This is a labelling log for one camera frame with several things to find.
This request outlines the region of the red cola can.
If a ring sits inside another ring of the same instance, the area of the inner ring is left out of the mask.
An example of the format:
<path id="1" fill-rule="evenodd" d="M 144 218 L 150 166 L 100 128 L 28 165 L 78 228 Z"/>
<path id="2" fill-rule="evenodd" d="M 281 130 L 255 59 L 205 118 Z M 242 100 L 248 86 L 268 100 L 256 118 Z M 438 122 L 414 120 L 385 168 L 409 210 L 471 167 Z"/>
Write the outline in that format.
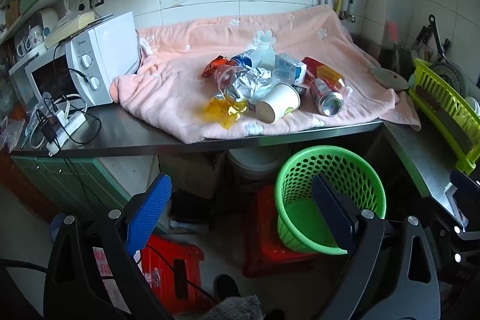
<path id="1" fill-rule="evenodd" d="M 329 87 L 323 79 L 313 80 L 309 91 L 314 106 L 321 115 L 332 117 L 343 109 L 343 95 Z"/>

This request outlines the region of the white paper cup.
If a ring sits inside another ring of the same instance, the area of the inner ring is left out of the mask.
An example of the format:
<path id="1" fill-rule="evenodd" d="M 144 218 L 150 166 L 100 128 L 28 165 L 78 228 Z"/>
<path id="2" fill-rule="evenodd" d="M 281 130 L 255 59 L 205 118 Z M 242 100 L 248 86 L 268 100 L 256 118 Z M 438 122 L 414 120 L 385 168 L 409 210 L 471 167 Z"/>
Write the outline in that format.
<path id="1" fill-rule="evenodd" d="M 256 104 L 256 116 L 266 124 L 272 124 L 300 106 L 300 96 L 295 88 L 285 83 L 275 85 Z"/>

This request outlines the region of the white blue milk carton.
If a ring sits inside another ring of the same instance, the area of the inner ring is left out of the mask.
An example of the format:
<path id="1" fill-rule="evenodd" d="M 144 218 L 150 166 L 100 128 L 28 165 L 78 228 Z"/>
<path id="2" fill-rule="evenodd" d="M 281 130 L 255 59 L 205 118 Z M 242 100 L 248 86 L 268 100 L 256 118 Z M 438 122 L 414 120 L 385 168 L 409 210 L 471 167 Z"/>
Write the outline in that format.
<path id="1" fill-rule="evenodd" d="M 275 56 L 275 68 L 281 79 L 292 85 L 301 85 L 307 73 L 307 65 L 288 54 L 282 53 Z"/>

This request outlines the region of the red orange snack wrapper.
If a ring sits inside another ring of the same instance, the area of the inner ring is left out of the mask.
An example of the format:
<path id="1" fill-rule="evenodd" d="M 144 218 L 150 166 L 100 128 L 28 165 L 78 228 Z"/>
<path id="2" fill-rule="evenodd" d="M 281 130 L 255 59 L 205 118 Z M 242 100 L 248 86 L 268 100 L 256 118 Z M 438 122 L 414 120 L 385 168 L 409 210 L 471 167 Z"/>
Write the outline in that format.
<path id="1" fill-rule="evenodd" d="M 230 65 L 230 60 L 222 55 L 217 56 L 214 60 L 211 60 L 208 65 L 203 69 L 201 77 L 208 78 L 212 76 L 215 71 L 219 70 L 223 66 Z"/>

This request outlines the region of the blue white drink can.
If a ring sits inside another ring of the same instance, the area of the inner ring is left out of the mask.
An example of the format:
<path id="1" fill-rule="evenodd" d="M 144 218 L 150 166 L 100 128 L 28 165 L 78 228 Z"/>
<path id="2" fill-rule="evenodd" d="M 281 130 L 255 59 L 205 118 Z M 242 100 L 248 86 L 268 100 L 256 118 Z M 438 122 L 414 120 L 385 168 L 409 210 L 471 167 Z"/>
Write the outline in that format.
<path id="1" fill-rule="evenodd" d="M 256 49 L 249 49 L 231 58 L 238 66 L 255 68 L 261 64 L 261 55 Z"/>

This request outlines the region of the orange drink plastic bottle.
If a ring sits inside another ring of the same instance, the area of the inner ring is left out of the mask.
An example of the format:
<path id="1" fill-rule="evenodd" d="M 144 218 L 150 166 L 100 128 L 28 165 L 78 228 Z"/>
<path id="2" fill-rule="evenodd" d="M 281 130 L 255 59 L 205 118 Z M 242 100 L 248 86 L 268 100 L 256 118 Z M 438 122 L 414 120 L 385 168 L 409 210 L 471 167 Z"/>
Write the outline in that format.
<path id="1" fill-rule="evenodd" d="M 302 62 L 306 65 L 305 85 L 309 86 L 315 79 L 322 79 L 326 85 L 341 93 L 344 98 L 352 95 L 353 89 L 347 85 L 345 77 L 334 68 L 311 57 L 305 57 Z"/>

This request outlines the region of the red toolbox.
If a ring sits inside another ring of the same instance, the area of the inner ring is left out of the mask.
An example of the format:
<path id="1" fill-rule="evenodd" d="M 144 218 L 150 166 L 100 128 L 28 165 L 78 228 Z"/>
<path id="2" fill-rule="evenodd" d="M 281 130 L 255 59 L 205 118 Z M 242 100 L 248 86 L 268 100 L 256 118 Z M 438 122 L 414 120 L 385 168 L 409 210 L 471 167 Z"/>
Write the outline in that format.
<path id="1" fill-rule="evenodd" d="M 210 307 L 202 294 L 202 250 L 152 235 L 142 250 L 142 269 L 156 298 L 171 315 L 200 314 Z"/>

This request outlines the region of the lime green dish rack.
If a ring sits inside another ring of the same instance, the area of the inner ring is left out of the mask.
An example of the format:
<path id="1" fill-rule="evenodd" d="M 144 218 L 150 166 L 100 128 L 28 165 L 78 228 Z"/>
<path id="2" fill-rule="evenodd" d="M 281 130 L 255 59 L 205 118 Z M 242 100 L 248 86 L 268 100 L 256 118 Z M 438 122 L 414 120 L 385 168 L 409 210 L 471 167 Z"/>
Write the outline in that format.
<path id="1" fill-rule="evenodd" d="M 413 59 L 414 84 L 408 93 L 456 154 L 456 169 L 471 174 L 479 160 L 479 116 L 427 62 Z"/>

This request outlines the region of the red plastic stool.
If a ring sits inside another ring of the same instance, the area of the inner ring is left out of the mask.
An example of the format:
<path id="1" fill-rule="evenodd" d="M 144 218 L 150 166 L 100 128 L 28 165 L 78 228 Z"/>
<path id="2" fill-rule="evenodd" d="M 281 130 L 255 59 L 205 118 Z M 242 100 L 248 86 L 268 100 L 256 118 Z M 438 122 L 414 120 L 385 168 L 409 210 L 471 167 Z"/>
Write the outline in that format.
<path id="1" fill-rule="evenodd" d="M 242 273 L 247 278 L 303 270 L 320 258 L 319 253 L 297 253 L 284 246 L 277 224 L 274 186 L 268 184 L 255 191 L 243 231 Z"/>

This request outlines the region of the white bucket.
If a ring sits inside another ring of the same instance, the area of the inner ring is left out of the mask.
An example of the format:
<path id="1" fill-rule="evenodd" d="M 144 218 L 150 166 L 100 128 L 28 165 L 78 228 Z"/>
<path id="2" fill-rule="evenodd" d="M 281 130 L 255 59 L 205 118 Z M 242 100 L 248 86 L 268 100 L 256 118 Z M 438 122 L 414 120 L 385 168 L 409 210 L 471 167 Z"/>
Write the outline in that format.
<path id="1" fill-rule="evenodd" d="M 287 161 L 287 145 L 229 149 L 227 158 L 233 169 L 245 179 L 261 180 L 278 172 Z"/>

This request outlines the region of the pink flower-pattern towel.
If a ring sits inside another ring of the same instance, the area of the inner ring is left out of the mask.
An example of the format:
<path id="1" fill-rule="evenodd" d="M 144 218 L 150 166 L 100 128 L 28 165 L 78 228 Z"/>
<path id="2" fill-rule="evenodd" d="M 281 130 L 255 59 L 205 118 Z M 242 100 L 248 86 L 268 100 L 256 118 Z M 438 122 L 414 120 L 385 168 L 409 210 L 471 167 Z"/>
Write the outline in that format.
<path id="1" fill-rule="evenodd" d="M 281 96 L 277 118 L 255 114 L 252 107 L 276 86 L 272 72 L 264 66 L 237 65 L 231 59 L 246 53 L 261 37 L 272 39 L 277 54 L 295 60 L 312 58 L 337 71 L 346 82 L 342 109 L 325 116 L 309 97 L 290 103 Z M 412 99 L 374 79 L 377 60 L 354 43 L 329 7 L 144 28 L 140 43 L 141 65 L 136 73 L 112 81 L 112 101 L 187 144 L 374 119 L 414 129 L 421 126 Z"/>

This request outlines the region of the yellow plastic wrapper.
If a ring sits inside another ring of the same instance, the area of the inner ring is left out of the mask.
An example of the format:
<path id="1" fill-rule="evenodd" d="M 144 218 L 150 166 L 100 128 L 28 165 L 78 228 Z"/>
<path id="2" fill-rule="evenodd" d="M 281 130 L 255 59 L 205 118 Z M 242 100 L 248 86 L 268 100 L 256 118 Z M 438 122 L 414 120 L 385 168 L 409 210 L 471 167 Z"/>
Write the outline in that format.
<path id="1" fill-rule="evenodd" d="M 220 94 L 215 95 L 202 111 L 204 120 L 217 123 L 224 129 L 230 129 L 247 110 L 247 100 L 235 101 L 233 98 Z"/>

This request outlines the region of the white ceramic bowl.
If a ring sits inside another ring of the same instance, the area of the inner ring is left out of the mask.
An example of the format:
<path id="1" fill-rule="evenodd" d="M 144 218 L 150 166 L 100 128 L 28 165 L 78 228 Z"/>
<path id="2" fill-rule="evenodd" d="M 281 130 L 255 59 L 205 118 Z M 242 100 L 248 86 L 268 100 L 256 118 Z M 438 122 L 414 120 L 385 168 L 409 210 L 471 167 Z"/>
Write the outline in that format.
<path id="1" fill-rule="evenodd" d="M 374 79 L 384 88 L 400 92 L 409 87 L 407 80 L 394 71 L 381 67 L 374 67 L 370 71 Z"/>

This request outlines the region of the white microwave oven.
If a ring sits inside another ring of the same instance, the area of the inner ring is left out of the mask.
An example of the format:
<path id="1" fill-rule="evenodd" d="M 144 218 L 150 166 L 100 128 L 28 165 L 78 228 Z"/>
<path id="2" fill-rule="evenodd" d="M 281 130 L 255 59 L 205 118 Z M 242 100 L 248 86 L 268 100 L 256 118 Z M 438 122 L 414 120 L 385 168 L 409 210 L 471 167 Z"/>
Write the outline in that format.
<path id="1" fill-rule="evenodd" d="M 112 103 L 110 86 L 118 76 L 135 73 L 139 66 L 139 37 L 131 12 L 92 21 L 28 61 L 17 63 L 10 77 L 24 105 L 78 94 L 87 106 Z"/>

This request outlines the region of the crumpled white paper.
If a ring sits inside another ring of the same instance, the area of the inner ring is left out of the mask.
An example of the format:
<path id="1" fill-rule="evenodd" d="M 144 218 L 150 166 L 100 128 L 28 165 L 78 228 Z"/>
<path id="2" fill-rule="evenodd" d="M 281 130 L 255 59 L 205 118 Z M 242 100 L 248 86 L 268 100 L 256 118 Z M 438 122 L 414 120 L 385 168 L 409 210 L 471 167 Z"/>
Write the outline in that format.
<path id="1" fill-rule="evenodd" d="M 272 72 L 261 67 L 223 66 L 213 75 L 221 94 L 253 105 L 274 87 Z"/>

